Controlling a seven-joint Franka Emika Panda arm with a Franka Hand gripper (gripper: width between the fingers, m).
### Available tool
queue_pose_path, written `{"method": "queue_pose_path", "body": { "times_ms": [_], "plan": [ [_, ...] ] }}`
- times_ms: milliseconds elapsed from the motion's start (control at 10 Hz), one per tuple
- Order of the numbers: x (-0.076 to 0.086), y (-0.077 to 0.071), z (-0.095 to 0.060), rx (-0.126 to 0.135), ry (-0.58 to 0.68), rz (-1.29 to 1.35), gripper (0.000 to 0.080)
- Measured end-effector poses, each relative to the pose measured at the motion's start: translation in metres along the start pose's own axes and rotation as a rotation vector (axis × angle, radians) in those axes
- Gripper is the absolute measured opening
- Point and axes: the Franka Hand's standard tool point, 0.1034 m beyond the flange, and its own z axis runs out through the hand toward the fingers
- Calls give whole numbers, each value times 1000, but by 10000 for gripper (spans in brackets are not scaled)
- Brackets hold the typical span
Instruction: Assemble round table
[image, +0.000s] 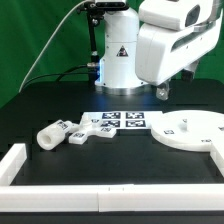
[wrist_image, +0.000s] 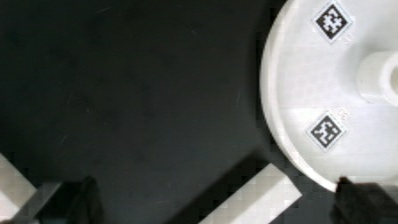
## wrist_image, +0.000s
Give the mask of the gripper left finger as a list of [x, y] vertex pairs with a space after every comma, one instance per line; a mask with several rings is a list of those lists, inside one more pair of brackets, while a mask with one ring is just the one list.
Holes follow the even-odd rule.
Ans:
[[105, 224], [96, 179], [46, 182], [11, 218], [11, 224]]

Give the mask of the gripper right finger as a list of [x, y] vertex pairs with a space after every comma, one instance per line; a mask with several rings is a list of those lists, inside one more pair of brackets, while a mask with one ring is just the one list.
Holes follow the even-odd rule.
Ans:
[[332, 224], [398, 224], [398, 186], [341, 177], [331, 220]]

